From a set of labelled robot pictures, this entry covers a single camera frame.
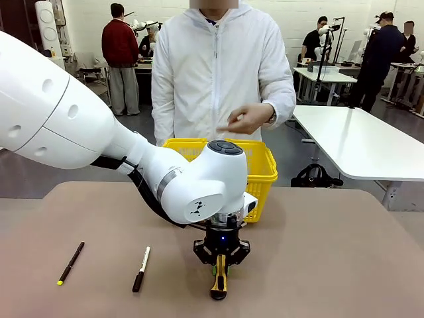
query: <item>black cap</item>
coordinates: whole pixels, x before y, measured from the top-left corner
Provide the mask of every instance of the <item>black cap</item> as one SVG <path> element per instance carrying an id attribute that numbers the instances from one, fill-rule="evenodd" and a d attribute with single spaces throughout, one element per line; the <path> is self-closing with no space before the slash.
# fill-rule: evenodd
<path id="1" fill-rule="evenodd" d="M 393 20 L 394 15 L 392 12 L 383 12 L 380 16 L 376 15 L 376 18 L 378 18 L 378 21 L 376 23 L 380 23 L 381 20 Z"/>

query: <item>person in black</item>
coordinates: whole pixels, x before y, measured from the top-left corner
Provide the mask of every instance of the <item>person in black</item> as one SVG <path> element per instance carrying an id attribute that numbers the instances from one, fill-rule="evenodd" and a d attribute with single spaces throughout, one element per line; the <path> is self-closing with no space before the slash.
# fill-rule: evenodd
<path id="1" fill-rule="evenodd" d="M 350 93 L 350 106 L 371 112 L 380 92 L 384 79 L 389 74 L 390 64 L 403 46 L 403 35 L 393 25 L 393 13 L 384 12 L 378 24 L 382 27 L 365 49 L 364 61 L 358 76 L 358 82 Z"/>
<path id="2" fill-rule="evenodd" d="M 318 19 L 317 29 L 308 33 L 303 41 L 301 61 L 304 58 L 311 58 L 312 60 L 317 60 L 315 55 L 315 49 L 320 46 L 319 42 L 319 33 L 318 30 L 323 26 L 327 25 L 327 17 L 321 17 Z"/>
<path id="3" fill-rule="evenodd" d="M 419 48 L 416 48 L 417 39 L 413 35 L 413 28 L 415 23 L 413 21 L 405 22 L 403 32 L 403 46 L 400 52 L 395 58 L 395 62 L 398 63 L 414 63 L 411 59 L 411 55 L 418 52 Z"/>
<path id="4" fill-rule="evenodd" d="M 140 54 L 143 58 L 151 58 L 153 57 L 153 45 L 152 43 L 156 43 L 156 34 L 159 31 L 159 25 L 150 25 L 147 28 L 147 33 L 140 43 L 140 47 L 138 50 L 140 51 Z"/>

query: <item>zipper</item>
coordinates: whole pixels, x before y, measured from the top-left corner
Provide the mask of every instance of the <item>zipper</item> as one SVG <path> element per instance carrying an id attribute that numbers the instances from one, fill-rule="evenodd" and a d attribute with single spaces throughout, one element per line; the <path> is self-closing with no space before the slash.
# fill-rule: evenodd
<path id="1" fill-rule="evenodd" d="M 214 41 L 214 74 L 213 74 L 213 94 L 212 94 L 212 131 L 213 131 L 213 139 L 216 139 L 216 131 L 214 127 L 217 127 L 217 113 L 218 113 L 218 104 L 219 104 L 219 94 L 218 94 L 218 71 L 219 71 L 219 63 L 218 63 L 218 32 L 219 25 L 215 27 L 215 41 Z"/>

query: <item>gray pants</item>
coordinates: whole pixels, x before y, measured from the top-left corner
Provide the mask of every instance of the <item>gray pants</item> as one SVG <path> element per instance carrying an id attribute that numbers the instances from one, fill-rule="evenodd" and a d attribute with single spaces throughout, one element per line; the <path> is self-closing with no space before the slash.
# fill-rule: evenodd
<path id="1" fill-rule="evenodd" d="M 115 115 L 122 115 L 125 105 L 128 115 L 137 115 L 138 83 L 134 68 L 110 68 L 111 103 Z"/>

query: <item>yellow plastic basket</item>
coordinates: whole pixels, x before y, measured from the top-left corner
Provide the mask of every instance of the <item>yellow plastic basket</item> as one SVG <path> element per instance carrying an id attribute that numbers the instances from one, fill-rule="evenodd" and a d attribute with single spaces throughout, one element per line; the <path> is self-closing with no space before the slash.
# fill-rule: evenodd
<path id="1" fill-rule="evenodd" d="M 258 206 L 244 219 L 248 223 L 258 222 L 271 185 L 278 179 L 277 164 L 263 142 L 250 140 L 227 139 L 239 145 L 247 157 L 248 178 L 246 191 L 258 199 Z M 164 147 L 174 149 L 192 161 L 200 155 L 207 144 L 205 138 L 199 139 L 169 139 Z"/>

